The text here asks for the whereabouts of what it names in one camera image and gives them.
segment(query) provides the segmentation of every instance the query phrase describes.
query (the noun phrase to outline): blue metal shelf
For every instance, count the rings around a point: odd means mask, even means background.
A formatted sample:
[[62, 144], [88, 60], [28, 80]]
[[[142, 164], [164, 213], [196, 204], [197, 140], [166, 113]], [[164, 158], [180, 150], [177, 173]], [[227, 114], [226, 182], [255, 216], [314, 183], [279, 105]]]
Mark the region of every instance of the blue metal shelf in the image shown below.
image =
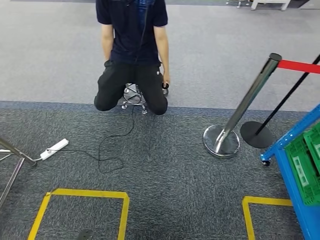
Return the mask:
[[306, 206], [285, 150], [278, 149], [275, 156], [306, 240], [320, 239], [320, 206]]
[[275, 156], [278, 161], [283, 180], [306, 240], [320, 240], [320, 206], [306, 206], [303, 204], [284, 148], [318, 118], [320, 118], [320, 104], [260, 156], [263, 162], [269, 161], [272, 156]]

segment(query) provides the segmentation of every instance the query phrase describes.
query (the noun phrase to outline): gray carpet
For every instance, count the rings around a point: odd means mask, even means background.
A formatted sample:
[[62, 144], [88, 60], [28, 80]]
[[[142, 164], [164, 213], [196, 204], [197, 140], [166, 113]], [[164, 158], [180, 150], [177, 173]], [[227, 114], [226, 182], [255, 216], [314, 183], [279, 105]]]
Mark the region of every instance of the gray carpet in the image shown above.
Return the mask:
[[[105, 136], [126, 133], [131, 110], [100, 113], [92, 105], [0, 102], [1, 135], [37, 158], [63, 138], [68, 150], [97, 156]], [[121, 157], [124, 168], [100, 173], [98, 163], [81, 152], [58, 152], [35, 168], [25, 164], [0, 212], [0, 239], [26, 239], [46, 192], [56, 188], [127, 192], [130, 199], [127, 240], [245, 240], [244, 196], [288, 198], [275, 161], [263, 167], [260, 150], [242, 140], [231, 159], [210, 155], [202, 134], [224, 124], [232, 110], [171, 107], [163, 116], [134, 113], [134, 129], [103, 145], [101, 158]], [[249, 111], [263, 121], [269, 112]], [[279, 137], [303, 113], [279, 112], [269, 128]], [[0, 192], [17, 162], [0, 162]], [[120, 166], [102, 162], [101, 171]], [[122, 201], [52, 196], [37, 240], [72, 240], [93, 229], [93, 240], [115, 239]], [[303, 239], [291, 207], [251, 205], [255, 236], [261, 240]]]
[[[0, 101], [93, 103], [103, 71], [94, 4], [6, 1], [0, 3]], [[270, 53], [312, 63], [320, 52], [317, 10], [167, 9], [171, 107], [235, 109]], [[277, 69], [251, 109], [274, 109], [301, 75]], [[282, 110], [309, 111], [319, 92], [320, 75], [310, 74]]]

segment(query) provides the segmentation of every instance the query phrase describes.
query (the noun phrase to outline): green plastic crate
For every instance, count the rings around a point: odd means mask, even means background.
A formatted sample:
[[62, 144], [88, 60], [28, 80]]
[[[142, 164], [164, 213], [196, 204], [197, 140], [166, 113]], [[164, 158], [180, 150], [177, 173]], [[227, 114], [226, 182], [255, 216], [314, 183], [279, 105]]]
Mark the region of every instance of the green plastic crate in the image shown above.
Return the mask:
[[303, 133], [303, 137], [318, 172], [320, 173], [320, 122], [311, 130]]
[[308, 206], [320, 205], [320, 175], [303, 135], [297, 137], [285, 149], [303, 202]]

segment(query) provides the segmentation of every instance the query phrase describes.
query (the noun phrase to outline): dark gray carpet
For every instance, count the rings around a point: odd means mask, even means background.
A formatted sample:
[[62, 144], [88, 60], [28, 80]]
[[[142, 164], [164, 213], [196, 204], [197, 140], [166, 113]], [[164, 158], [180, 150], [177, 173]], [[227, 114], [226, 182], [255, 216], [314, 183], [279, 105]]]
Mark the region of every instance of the dark gray carpet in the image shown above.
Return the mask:
[[[277, 163], [263, 167], [258, 149], [242, 140], [238, 155], [220, 159], [203, 146], [202, 134], [224, 124], [232, 110], [174, 108], [163, 116], [134, 111], [134, 129], [106, 140], [101, 158], [121, 157], [124, 168], [100, 173], [98, 163], [81, 152], [58, 152], [35, 168], [25, 164], [0, 212], [0, 239], [26, 239], [46, 192], [56, 188], [127, 192], [130, 206], [127, 240], [245, 240], [244, 196], [288, 198]], [[249, 111], [263, 121], [265, 111]], [[301, 117], [279, 112], [269, 128], [279, 137]], [[1, 135], [34, 158], [61, 139], [68, 150], [97, 156], [105, 136], [128, 132], [131, 110], [109, 113], [91, 105], [55, 103], [0, 104]], [[0, 162], [0, 192], [17, 160]], [[108, 172], [118, 160], [101, 163]], [[52, 196], [38, 231], [38, 240], [72, 240], [93, 229], [93, 240], [115, 239], [119, 199]], [[303, 239], [291, 207], [250, 206], [256, 239]]]

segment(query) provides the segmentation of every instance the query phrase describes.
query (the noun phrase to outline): person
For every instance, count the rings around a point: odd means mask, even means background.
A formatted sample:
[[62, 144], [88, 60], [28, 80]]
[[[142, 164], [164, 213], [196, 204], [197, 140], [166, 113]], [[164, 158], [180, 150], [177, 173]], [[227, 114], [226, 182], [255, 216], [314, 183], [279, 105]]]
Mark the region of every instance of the person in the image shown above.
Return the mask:
[[112, 109], [127, 83], [133, 83], [139, 86], [151, 112], [165, 114], [168, 101], [162, 85], [171, 80], [165, 0], [96, 0], [96, 11], [102, 24], [106, 62], [97, 81], [95, 107]]

